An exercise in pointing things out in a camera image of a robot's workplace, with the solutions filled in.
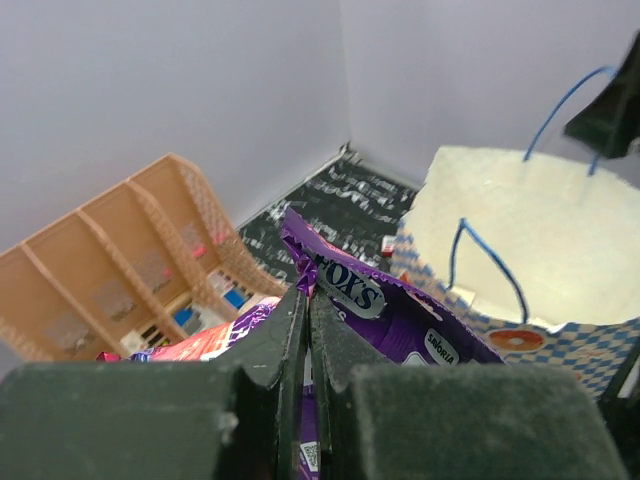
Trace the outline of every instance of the colorful packaging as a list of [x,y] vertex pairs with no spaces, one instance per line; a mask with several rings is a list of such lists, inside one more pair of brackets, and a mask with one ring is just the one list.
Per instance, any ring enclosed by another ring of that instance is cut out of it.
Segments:
[[338,315],[390,360],[403,365],[503,363],[429,295],[327,243],[292,209],[282,238],[300,274],[298,288],[320,285]]
[[[203,330],[176,345],[149,348],[136,352],[129,357],[129,360],[134,362],[213,360],[229,350],[239,339],[265,321],[271,315],[271,312],[275,310],[279,301],[278,297],[267,297],[231,323]],[[98,356],[98,360],[117,362],[122,358],[113,353],[101,353]]]

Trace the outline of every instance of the dark speckled floor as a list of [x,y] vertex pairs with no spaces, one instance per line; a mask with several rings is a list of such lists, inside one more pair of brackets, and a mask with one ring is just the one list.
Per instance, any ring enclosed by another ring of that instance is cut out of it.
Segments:
[[263,267],[278,279],[296,276],[280,239],[284,212],[291,206],[329,242],[360,260],[388,271],[380,255],[382,237],[395,235],[416,191],[356,165],[346,155],[269,206],[241,230],[245,243]]

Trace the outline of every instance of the gray wall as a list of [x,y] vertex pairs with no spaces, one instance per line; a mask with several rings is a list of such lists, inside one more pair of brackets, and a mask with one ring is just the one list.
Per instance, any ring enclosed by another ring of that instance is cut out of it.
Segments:
[[[422,181],[442,144],[526,148],[586,73],[617,66],[638,0],[343,0],[354,145]],[[541,141],[587,161],[564,123],[606,85],[593,79]],[[640,163],[608,164],[640,185]]]
[[169,151],[238,224],[349,138],[339,0],[0,12],[0,251]]

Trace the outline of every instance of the tan plastic crate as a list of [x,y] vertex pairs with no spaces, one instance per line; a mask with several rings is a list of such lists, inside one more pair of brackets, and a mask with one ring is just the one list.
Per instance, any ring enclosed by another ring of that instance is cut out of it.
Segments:
[[212,273],[250,294],[285,290],[197,167],[168,154],[0,257],[0,338],[35,361],[174,343],[186,334],[173,313],[191,302],[238,315]]

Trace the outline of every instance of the blue handle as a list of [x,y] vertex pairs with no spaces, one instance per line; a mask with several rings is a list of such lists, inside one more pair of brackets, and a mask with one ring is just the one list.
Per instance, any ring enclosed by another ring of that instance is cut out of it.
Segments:
[[460,237],[462,236],[462,231],[466,230],[469,233],[469,236],[473,239],[473,241],[478,245],[482,250],[485,251],[493,263],[495,263],[498,268],[504,273],[504,276],[507,277],[509,283],[513,286],[513,289],[516,291],[516,296],[518,297],[518,302],[520,303],[520,309],[522,310],[522,323],[526,324],[529,320],[529,307],[527,306],[527,301],[524,299],[524,295],[522,293],[522,289],[520,285],[514,278],[511,271],[504,264],[502,259],[498,256],[498,254],[491,248],[489,245],[485,243],[485,241],[476,233],[476,231],[471,228],[469,222],[467,222],[466,218],[460,219],[460,224],[458,225],[458,231],[456,232],[456,236],[453,237],[453,245],[451,246],[451,256],[449,257],[449,287],[451,290],[453,288],[453,284],[456,278],[456,253],[458,251],[458,243],[460,243]]
[[[526,153],[524,154],[524,160],[523,161],[526,162],[527,160],[529,160],[529,158],[531,158],[531,154],[533,153],[533,149],[535,148],[536,144],[538,143],[538,140],[540,140],[540,136],[542,135],[542,132],[544,132],[546,130],[546,128],[549,126],[549,123],[551,123],[551,120],[553,120],[553,117],[556,116],[556,113],[558,113],[558,111],[560,110],[562,105],[564,105],[565,102],[567,100],[569,100],[569,98],[571,98],[571,96],[574,93],[576,93],[576,91],[582,85],[587,83],[589,80],[591,80],[596,75],[600,75],[601,73],[608,73],[613,78],[613,77],[615,77],[617,71],[613,67],[600,67],[600,68],[597,68],[593,72],[591,72],[590,74],[588,74],[587,76],[582,78],[582,80],[580,80],[578,83],[576,83],[573,87],[571,87],[571,89],[567,93],[565,93],[564,97],[562,97],[560,99],[560,101],[557,103],[557,105],[555,107],[553,107],[553,110],[551,110],[551,113],[549,114],[547,119],[542,124],[542,127],[540,127],[540,130],[538,130],[538,133],[536,133],[535,137],[533,137],[533,140],[531,141],[531,145],[529,145],[529,148],[527,149]],[[598,160],[600,160],[600,154],[596,153],[595,156],[593,157],[593,160],[591,160],[591,165],[589,166],[588,176],[592,176],[594,173],[596,173],[596,168],[598,166]]]

